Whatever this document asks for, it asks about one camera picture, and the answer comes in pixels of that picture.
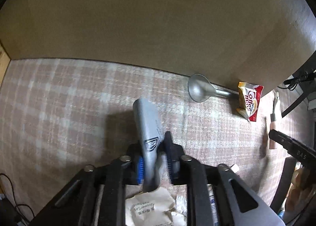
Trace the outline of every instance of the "beige wall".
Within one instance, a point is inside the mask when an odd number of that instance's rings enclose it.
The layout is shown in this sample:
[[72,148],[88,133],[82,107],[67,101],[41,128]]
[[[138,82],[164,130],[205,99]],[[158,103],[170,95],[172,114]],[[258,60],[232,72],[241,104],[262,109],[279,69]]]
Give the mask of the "beige wall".
[[275,88],[315,51],[305,0],[7,0],[12,59],[86,58]]

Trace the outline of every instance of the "spoon handle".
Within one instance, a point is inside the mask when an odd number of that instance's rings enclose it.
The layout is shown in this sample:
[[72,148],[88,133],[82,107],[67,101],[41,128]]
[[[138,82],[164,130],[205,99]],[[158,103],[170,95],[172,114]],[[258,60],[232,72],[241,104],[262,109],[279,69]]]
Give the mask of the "spoon handle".
[[233,97],[233,96],[237,96],[236,94],[234,93],[230,93],[230,92],[227,92],[227,91],[223,91],[223,90],[218,90],[218,89],[215,89],[216,91],[216,94],[215,95],[218,95],[218,96],[222,96],[222,97]]

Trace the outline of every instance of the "black logo label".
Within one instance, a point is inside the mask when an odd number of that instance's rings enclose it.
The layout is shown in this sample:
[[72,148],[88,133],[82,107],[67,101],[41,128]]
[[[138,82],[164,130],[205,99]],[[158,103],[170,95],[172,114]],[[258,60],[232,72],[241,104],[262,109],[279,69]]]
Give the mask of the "black logo label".
[[158,143],[158,137],[145,140],[146,149],[148,151],[153,150],[156,147],[157,143]]

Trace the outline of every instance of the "blue plastic part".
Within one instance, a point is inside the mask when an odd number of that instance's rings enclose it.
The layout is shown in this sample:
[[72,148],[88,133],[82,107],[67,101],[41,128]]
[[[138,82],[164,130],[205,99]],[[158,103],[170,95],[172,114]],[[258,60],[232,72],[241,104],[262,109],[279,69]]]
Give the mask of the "blue plastic part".
[[141,156],[138,160],[137,165],[137,182],[138,184],[141,184],[144,180],[144,159]]
[[284,215],[284,211],[279,212],[278,216],[282,219]]

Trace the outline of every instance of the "coffee mate packet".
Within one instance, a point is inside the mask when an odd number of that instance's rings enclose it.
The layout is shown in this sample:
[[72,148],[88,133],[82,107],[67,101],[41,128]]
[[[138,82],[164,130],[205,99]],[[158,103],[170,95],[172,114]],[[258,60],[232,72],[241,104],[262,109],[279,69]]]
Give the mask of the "coffee mate packet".
[[248,121],[256,122],[257,111],[260,102],[263,86],[252,85],[247,82],[239,82],[239,106],[237,112],[240,113]]

